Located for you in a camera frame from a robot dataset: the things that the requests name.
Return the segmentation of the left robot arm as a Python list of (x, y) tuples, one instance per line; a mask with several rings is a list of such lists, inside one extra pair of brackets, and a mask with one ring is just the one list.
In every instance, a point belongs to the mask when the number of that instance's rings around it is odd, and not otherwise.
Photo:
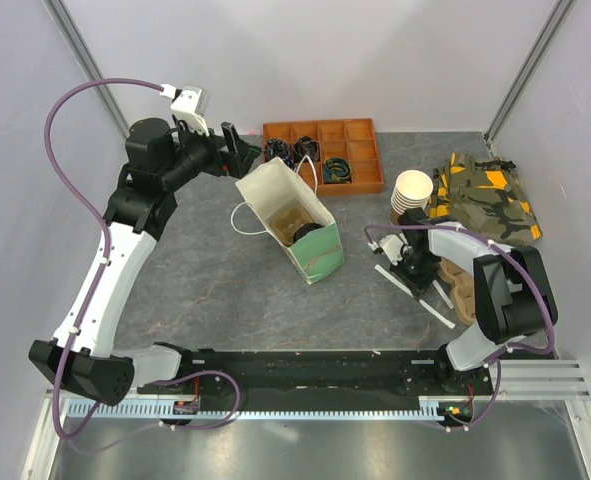
[(178, 348), (159, 344), (118, 353), (114, 338), (134, 282), (177, 208), (176, 192), (202, 173), (241, 179), (261, 156), (233, 124), (221, 127), (221, 134), (200, 135), (183, 121), (170, 126), (159, 118), (130, 127), (127, 161), (102, 216), (95, 264), (68, 317), (28, 353), (52, 384), (107, 406), (158, 380), (173, 393), (193, 385), (195, 371)]

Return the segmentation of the green printed paper bag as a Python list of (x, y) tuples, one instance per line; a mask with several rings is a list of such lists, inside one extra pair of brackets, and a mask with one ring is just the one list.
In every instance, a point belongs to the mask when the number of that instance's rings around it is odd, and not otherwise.
[[(342, 265), (344, 251), (333, 215), (319, 199), (317, 189), (310, 187), (281, 158), (260, 165), (235, 186), (243, 198), (242, 204), (250, 208), (261, 224), (257, 233), (272, 237), (308, 284), (328, 277)], [(276, 213), (294, 205), (303, 206), (322, 228), (286, 247), (270, 230), (269, 223)]]

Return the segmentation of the black plastic cup lid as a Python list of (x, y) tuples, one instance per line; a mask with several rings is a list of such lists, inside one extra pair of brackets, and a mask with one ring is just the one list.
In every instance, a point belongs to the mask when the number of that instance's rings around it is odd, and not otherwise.
[(304, 238), (309, 233), (321, 228), (322, 225), (315, 222), (303, 224), (299, 229), (295, 231), (293, 235), (293, 243), (297, 243), (299, 240)]

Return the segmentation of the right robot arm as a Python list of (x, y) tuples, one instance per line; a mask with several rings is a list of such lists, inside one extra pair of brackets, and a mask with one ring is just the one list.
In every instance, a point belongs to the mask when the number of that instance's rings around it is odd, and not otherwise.
[(458, 392), (469, 371), (499, 358), (504, 351), (548, 355), (554, 349), (558, 310), (539, 251), (511, 247), (472, 232), (447, 217), (429, 218), (414, 208), (398, 217), (403, 238), (395, 234), (384, 252), (390, 271), (420, 298), (448, 260), (473, 278), (476, 323), (441, 347), (444, 362), (433, 368), (442, 392)]

